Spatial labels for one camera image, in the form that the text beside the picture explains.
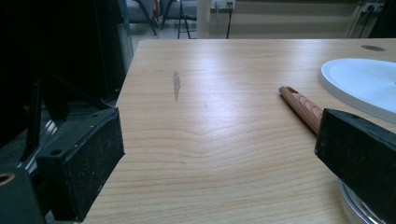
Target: black object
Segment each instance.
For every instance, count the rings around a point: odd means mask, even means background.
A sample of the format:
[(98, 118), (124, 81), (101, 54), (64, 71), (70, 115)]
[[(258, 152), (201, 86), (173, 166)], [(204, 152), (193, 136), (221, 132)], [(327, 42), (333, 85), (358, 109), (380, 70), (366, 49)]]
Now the black object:
[[(21, 161), (39, 144), (41, 98), (52, 119), (65, 119), (67, 100), (83, 100), (104, 109), (108, 106), (103, 100), (118, 97), (133, 57), (127, 13), (122, 0), (0, 1), (0, 40), (10, 46), (0, 55), (8, 58), (7, 63), (27, 67), (14, 72), (18, 69), (8, 66), (0, 77), (15, 73), (18, 81), (6, 80), (1, 85), (33, 86), (29, 121), (20, 122), (15, 126), (18, 129), (1, 126), (1, 131), (12, 133), (5, 138), (6, 143), (29, 125)], [(8, 57), (10, 52), (18, 57)], [(6, 95), (11, 97), (13, 91)], [(13, 111), (17, 109), (24, 112), (22, 105)], [(21, 116), (15, 114), (17, 118), (8, 120), (15, 122)]]
[(54, 191), (50, 206), (54, 217), (84, 220), (123, 155), (117, 108), (92, 114), (43, 148), (36, 161)]
[(396, 223), (395, 133), (324, 109), (315, 153), (379, 218)]
[(45, 223), (25, 170), (0, 171), (0, 199), (0, 223)]
[(387, 0), (375, 22), (369, 38), (396, 37), (396, 1)]

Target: chair leg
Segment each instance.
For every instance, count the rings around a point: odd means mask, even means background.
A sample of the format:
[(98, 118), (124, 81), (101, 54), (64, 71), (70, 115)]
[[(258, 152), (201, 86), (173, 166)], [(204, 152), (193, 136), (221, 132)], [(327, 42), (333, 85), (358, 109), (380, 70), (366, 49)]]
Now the chair leg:
[(187, 35), (189, 35), (189, 39), (191, 39), (189, 24), (187, 23), (187, 19), (186, 19), (186, 16), (184, 14), (183, 14), (183, 18), (184, 18), (184, 24), (186, 24)]
[(178, 18), (177, 39), (180, 39), (180, 25), (181, 25), (181, 17)]
[(151, 26), (152, 33), (154, 33), (154, 35), (157, 35), (157, 32), (155, 32), (154, 22), (152, 20), (149, 20), (148, 23)]

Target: table surface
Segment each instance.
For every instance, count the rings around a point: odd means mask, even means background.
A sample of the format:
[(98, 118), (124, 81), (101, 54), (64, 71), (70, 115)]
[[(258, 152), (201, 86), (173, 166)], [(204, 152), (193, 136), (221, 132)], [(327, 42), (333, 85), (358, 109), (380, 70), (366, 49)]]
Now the table surface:
[(319, 84), (339, 58), (396, 62), (396, 39), (142, 41), (117, 103), (126, 155), (85, 223), (348, 222), (315, 134), (278, 92), (396, 133)]

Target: wooden handle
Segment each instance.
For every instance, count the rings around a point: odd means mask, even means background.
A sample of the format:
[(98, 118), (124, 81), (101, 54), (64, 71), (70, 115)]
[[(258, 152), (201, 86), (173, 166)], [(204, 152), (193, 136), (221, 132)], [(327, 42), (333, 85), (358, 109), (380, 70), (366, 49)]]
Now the wooden handle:
[(279, 91), (283, 99), (293, 108), (300, 118), (318, 134), (323, 110), (292, 87), (283, 86), (279, 88)]

